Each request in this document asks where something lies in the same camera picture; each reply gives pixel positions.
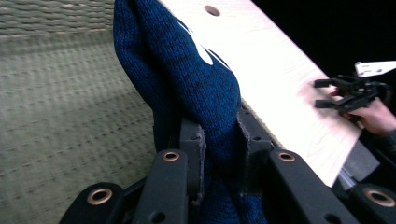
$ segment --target black plastic bracket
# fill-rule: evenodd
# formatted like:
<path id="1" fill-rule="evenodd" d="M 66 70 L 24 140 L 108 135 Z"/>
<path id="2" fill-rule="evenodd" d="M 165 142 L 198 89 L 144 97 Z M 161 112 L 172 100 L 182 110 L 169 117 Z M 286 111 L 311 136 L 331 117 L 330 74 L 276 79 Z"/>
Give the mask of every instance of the black plastic bracket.
<path id="1" fill-rule="evenodd" d="M 201 197 L 204 180 L 205 135 L 199 124 L 183 118 L 181 122 L 180 150 L 189 158 L 189 173 L 187 177 L 187 191 L 189 196 Z"/>
<path id="2" fill-rule="evenodd" d="M 350 191 L 349 209 L 364 223 L 396 221 L 396 194 L 373 184 L 358 184 Z"/>
<path id="3" fill-rule="evenodd" d="M 167 149 L 157 153 L 140 196 L 133 224 L 187 223 L 186 153 Z"/>
<path id="4" fill-rule="evenodd" d="M 365 77 L 338 76 L 330 79 L 318 79 L 314 88 L 325 88 L 333 85 L 337 87 L 342 100 L 316 100 L 316 108 L 334 108 L 342 114 L 367 106 L 378 96 L 378 83 L 370 82 Z"/>
<path id="5" fill-rule="evenodd" d="M 64 213 L 60 224 L 121 223 L 124 195 L 120 186 L 98 183 L 84 189 Z"/>
<path id="6" fill-rule="evenodd" d="M 241 196 L 262 195 L 262 163 L 273 149 L 271 138 L 246 109 L 239 109 L 237 120 L 245 138 L 245 161 L 242 171 Z"/>
<path id="7" fill-rule="evenodd" d="M 359 223 L 296 153 L 273 150 L 264 166 L 268 223 Z"/>

